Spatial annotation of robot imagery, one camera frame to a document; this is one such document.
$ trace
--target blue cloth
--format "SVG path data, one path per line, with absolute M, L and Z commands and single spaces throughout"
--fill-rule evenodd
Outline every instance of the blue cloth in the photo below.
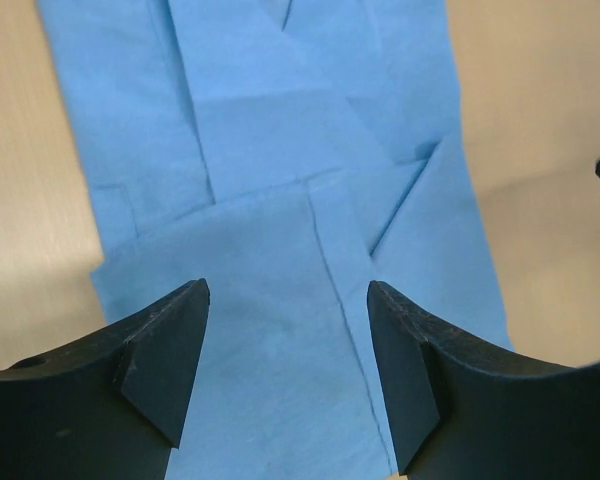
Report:
M 39 0 L 109 321 L 212 291 L 168 478 L 395 471 L 372 279 L 511 348 L 442 0 Z

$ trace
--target light wood surface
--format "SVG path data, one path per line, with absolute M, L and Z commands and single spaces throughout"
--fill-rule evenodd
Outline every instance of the light wood surface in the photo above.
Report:
M 600 359 L 600 0 L 448 0 L 471 172 L 519 352 Z M 0 0 L 0 368 L 101 327 L 102 259 L 32 0 Z

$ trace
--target folded blue paper towel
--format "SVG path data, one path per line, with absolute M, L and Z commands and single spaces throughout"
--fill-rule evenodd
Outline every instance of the folded blue paper towel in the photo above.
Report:
M 213 203 L 162 2 L 38 5 L 105 254 Z
M 374 367 L 363 293 L 370 258 L 343 189 L 324 183 L 191 215 L 94 273 L 110 320 L 188 278 L 212 286 L 186 429 L 167 478 L 392 473 L 379 383 L 372 377 L 374 403 L 350 333 L 367 332 L 364 367 Z M 343 304 L 354 292 L 356 315 L 347 316 Z
M 371 279 L 511 348 L 442 0 L 39 0 L 109 321 L 212 290 L 168 478 L 395 470 Z

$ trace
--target black plastic jaw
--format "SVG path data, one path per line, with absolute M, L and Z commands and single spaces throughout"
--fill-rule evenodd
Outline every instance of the black plastic jaw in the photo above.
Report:
M 373 345 L 410 480 L 600 479 L 600 363 L 517 355 L 372 282 Z
M 0 480 L 158 480 L 184 428 L 209 311 L 190 282 L 0 371 Z

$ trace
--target blue paper towel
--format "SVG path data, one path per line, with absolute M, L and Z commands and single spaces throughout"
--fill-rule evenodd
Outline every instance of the blue paper towel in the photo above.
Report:
M 444 2 L 39 4 L 107 318 L 210 282 L 169 478 L 388 476 L 368 281 L 510 348 Z
M 38 5 L 105 254 L 213 203 L 166 5 Z
M 112 321 L 189 278 L 204 276 L 213 290 L 168 479 L 392 473 L 363 293 L 372 267 L 351 202 L 332 183 L 190 215 L 119 250 L 94 273 Z

